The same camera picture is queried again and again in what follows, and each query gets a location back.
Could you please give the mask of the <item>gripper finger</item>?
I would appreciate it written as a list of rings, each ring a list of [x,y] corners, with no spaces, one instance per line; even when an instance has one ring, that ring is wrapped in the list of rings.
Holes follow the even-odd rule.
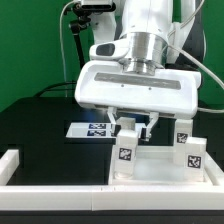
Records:
[[[111,135],[114,137],[117,136],[117,134],[119,133],[121,129],[121,126],[118,125],[116,121],[116,112],[117,112],[117,109],[114,107],[109,107],[107,109],[107,115],[111,123]]]
[[[145,128],[142,129],[142,139],[149,141],[151,138],[151,131],[153,127],[157,124],[159,119],[159,114],[157,112],[151,112],[149,115],[149,123]]]

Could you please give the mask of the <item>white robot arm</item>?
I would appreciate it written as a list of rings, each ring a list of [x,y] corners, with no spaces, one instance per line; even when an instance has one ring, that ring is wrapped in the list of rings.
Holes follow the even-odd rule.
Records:
[[[192,119],[202,77],[197,67],[173,48],[204,56],[204,34],[193,15],[199,0],[181,3],[182,22],[173,17],[173,0],[119,0],[110,12],[91,9],[94,44],[75,89],[76,102],[107,113],[111,132],[123,129],[119,113],[149,117],[145,140],[161,117]]]

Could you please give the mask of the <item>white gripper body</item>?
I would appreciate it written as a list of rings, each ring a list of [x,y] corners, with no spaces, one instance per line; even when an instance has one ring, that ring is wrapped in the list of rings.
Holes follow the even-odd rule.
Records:
[[[84,108],[191,119],[198,108],[201,73],[156,69],[155,75],[125,73],[115,61],[90,61],[79,75],[75,99]]]

